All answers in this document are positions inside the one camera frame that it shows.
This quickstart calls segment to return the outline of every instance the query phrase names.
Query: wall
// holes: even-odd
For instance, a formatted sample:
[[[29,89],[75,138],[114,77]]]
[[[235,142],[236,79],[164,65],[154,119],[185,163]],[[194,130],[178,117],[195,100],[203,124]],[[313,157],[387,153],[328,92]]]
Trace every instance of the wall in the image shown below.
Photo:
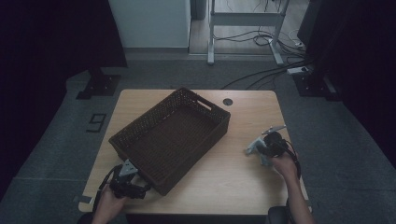
[[[124,48],[187,48],[190,0],[110,0]]]

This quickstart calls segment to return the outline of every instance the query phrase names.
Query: power strip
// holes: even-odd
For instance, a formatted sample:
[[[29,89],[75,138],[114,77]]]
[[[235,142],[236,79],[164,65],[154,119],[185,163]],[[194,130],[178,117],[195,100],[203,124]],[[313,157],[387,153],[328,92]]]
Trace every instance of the power strip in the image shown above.
[[[305,73],[308,73],[308,72],[309,72],[309,70],[305,66],[288,69],[288,74],[289,75],[299,75],[299,74],[305,74]]]

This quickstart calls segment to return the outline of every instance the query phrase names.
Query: basket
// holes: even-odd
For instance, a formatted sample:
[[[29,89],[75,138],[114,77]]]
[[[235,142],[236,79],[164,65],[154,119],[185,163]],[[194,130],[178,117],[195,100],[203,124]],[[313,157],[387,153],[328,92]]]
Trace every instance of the basket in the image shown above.
[[[109,139],[161,195],[227,133],[231,114],[186,88],[172,92]]]

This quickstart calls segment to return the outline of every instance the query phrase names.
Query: wooden table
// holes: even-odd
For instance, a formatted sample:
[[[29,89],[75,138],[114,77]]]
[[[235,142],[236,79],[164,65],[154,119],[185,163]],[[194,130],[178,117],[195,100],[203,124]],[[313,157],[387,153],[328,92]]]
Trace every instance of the wooden table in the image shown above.
[[[170,90],[125,90],[114,109],[83,195],[95,197],[105,175],[121,164],[108,139],[168,96]],[[272,91],[195,91],[231,113],[228,132],[166,195],[154,189],[144,200],[130,200],[124,212],[133,214],[265,215],[288,198],[283,178],[260,165],[259,155],[245,155],[248,145],[270,126],[285,122]],[[232,105],[223,100],[230,98]],[[279,131],[289,140],[286,129]],[[304,182],[303,194],[307,199]],[[80,203],[90,212],[92,203]]]

